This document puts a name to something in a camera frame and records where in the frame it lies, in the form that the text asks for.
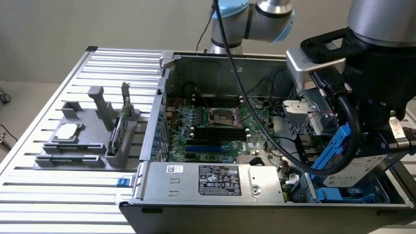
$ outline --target motherboard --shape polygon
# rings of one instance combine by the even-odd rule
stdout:
[[[262,98],[251,98],[250,102],[274,136],[274,109],[282,102]],[[166,116],[171,138],[169,161],[246,164],[261,157],[266,165],[279,163],[239,97],[173,100]]]

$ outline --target warning label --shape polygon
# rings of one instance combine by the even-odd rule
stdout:
[[[242,196],[238,166],[201,166],[201,195]]]

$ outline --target aluminum extrusion table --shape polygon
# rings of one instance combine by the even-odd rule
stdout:
[[[133,193],[133,188],[118,188],[117,183],[118,178],[137,172],[161,79],[161,55],[157,51],[113,48],[85,53],[0,164],[0,233],[134,233],[117,205],[117,201]],[[113,102],[114,108],[121,108],[123,82],[131,84],[131,102],[143,112],[127,169],[123,172],[34,170],[35,157],[63,117],[58,109],[65,101],[79,101],[83,108],[95,108],[87,92],[90,86],[102,85],[106,101]],[[416,156],[406,156],[403,162],[416,177]],[[416,223],[377,233],[414,233],[411,228],[416,228]]]

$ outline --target gray wall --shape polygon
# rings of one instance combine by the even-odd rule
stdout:
[[[285,43],[246,41],[246,53],[285,54],[346,26],[351,0],[294,0]],[[210,0],[0,0],[0,79],[62,82],[89,45],[195,50]],[[209,46],[210,33],[201,49]]]

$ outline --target green pcb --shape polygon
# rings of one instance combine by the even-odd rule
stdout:
[[[251,104],[257,107],[258,115],[269,123],[271,112],[270,108],[273,103],[265,107],[265,102],[258,99],[251,99]],[[210,112],[213,109],[218,111],[234,110],[237,115],[238,126],[231,124],[218,124],[215,127],[225,128],[249,128],[251,137],[247,141],[241,140],[225,140],[222,141],[223,152],[222,153],[207,153],[207,152],[187,152],[187,140],[191,140],[191,127],[213,127],[210,121]],[[241,104],[237,108],[217,108],[217,107],[195,107],[189,104],[187,101],[177,106],[177,112],[173,112],[173,119],[170,120],[170,161],[187,162],[187,161],[202,161],[202,162],[222,162],[234,163],[237,158],[242,155],[266,155],[265,143],[266,138],[261,133],[259,126],[250,116],[250,110],[247,104]],[[275,135],[274,128],[267,128],[271,135]],[[195,154],[195,158],[187,158],[187,153]]]

